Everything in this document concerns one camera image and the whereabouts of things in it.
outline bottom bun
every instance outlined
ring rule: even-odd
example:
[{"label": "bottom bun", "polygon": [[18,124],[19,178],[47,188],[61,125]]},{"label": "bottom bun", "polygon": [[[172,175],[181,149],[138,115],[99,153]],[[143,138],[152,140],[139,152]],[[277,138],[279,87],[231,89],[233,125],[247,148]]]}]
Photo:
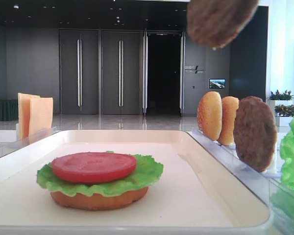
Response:
[{"label": "bottom bun", "polygon": [[53,200],[63,206],[77,208],[90,211],[115,210],[129,206],[135,201],[138,201],[148,191],[148,187],[127,191],[120,196],[104,197],[101,194],[95,193],[88,197],[78,193],[74,197],[69,197],[61,192],[51,192]]}]

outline red object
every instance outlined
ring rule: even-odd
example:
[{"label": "red object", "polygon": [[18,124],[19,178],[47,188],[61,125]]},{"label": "red object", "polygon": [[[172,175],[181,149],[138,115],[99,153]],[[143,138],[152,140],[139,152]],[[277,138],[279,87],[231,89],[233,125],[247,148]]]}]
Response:
[{"label": "red object", "polygon": [[136,158],[117,153],[75,153],[52,161],[59,178],[74,183],[105,183],[124,178],[136,169]]}]

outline tiled floor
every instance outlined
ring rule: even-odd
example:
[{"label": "tiled floor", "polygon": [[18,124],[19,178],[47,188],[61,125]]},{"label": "tiled floor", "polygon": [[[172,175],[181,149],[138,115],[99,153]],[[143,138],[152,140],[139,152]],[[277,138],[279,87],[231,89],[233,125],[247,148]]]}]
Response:
[{"label": "tiled floor", "polygon": [[[0,130],[15,130],[16,121],[0,121]],[[140,116],[140,115],[55,115],[57,130],[75,129],[137,129],[191,131],[197,127],[196,117]]]}]

